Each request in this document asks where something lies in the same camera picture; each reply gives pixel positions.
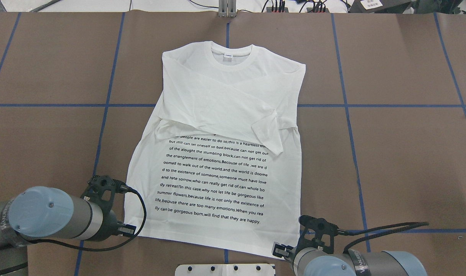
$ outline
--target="white mounting plate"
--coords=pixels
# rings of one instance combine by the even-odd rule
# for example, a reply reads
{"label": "white mounting plate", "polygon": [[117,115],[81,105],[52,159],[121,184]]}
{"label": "white mounting plate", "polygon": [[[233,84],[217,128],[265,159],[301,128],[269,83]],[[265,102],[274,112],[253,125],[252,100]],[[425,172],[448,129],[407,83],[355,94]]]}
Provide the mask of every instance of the white mounting plate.
{"label": "white mounting plate", "polygon": [[274,264],[180,265],[175,276],[275,276]]}

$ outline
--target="black clamp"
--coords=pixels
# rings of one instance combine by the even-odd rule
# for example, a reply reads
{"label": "black clamp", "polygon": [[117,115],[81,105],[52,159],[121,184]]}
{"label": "black clamp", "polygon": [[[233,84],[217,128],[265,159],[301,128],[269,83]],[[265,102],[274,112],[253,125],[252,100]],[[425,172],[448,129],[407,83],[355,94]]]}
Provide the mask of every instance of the black clamp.
{"label": "black clamp", "polygon": [[[97,204],[102,209],[103,214],[102,227],[88,240],[101,241],[110,235],[132,237],[136,231],[136,227],[117,220],[115,213],[112,211],[115,194],[131,192],[132,188],[120,180],[112,179],[108,175],[94,175],[87,183],[88,187],[82,193],[81,199]],[[105,192],[110,193],[108,200],[103,199]]]}
{"label": "black clamp", "polygon": [[277,258],[284,258],[290,260],[294,255],[292,255],[292,246],[282,245],[280,243],[273,243],[272,255]]}
{"label": "black clamp", "polygon": [[[304,230],[298,240],[296,253],[304,248],[318,248],[327,254],[333,254],[334,237],[338,235],[348,236],[349,231],[338,229],[338,226],[327,222],[324,218],[314,218],[309,215],[299,217],[299,223],[304,226]],[[311,234],[310,229],[314,231],[315,237],[311,240],[306,239],[306,234]],[[324,235],[330,236],[330,244],[326,245],[322,238]]]}

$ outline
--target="white t-shirt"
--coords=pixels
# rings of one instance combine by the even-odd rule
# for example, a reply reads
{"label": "white t-shirt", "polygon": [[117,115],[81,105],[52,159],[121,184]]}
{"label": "white t-shirt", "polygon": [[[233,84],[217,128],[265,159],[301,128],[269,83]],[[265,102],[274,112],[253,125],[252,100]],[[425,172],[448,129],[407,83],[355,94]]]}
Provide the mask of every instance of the white t-shirt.
{"label": "white t-shirt", "polygon": [[[299,237],[305,65],[211,41],[163,53],[163,93],[129,164],[141,236],[271,256]],[[140,225],[125,197],[125,222]]]}

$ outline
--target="neckline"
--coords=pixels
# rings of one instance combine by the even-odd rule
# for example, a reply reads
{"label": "neckline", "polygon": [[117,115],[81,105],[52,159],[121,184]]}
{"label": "neckline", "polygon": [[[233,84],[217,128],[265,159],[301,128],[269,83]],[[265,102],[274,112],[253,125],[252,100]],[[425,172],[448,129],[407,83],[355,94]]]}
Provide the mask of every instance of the neckline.
{"label": "neckline", "polygon": [[[252,62],[254,61],[256,57],[256,53],[257,53],[256,48],[257,47],[253,44],[250,46],[243,47],[243,48],[229,49],[219,44],[216,44],[213,41],[208,41],[204,43],[204,51],[205,51],[207,61],[209,61],[210,64],[212,64],[214,67],[220,70],[223,70],[223,71],[242,70],[243,68],[246,68],[247,66],[252,64]],[[233,55],[248,54],[248,57],[242,63],[238,63],[235,65],[225,65],[225,64],[220,63],[214,58],[212,51],[219,52],[222,54],[233,54]]]}

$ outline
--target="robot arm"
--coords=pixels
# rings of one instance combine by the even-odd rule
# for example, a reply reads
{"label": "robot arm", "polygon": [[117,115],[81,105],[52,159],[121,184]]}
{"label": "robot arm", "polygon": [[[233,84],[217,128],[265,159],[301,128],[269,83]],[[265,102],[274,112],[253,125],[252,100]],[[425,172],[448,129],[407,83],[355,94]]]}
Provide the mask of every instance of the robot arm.
{"label": "robot arm", "polygon": [[[135,226],[117,220],[112,211],[115,194],[126,192],[140,198],[145,213],[137,233]],[[110,194],[108,200],[103,199],[105,193]],[[27,245],[49,242],[86,251],[113,250],[135,238],[145,219],[146,210],[140,194],[108,175],[94,176],[80,198],[51,187],[31,187],[14,199],[0,202],[0,275],[28,275]],[[42,239],[103,241],[111,235],[123,235],[129,240],[111,248],[92,249]]]}
{"label": "robot arm", "polygon": [[[324,218],[308,215],[302,215],[299,222],[305,228],[297,246],[293,248],[274,243],[272,249],[274,256],[291,263],[296,276],[427,276],[421,262],[408,252],[382,251],[363,254],[350,249],[359,242],[428,225],[427,222],[399,223],[361,232],[342,230]],[[334,237],[338,235],[355,236],[394,227],[401,228],[357,239],[345,247],[344,253],[333,255]],[[314,238],[311,240],[305,238],[306,234],[310,234],[310,230],[314,231]],[[329,235],[329,245],[322,241],[324,235]]]}

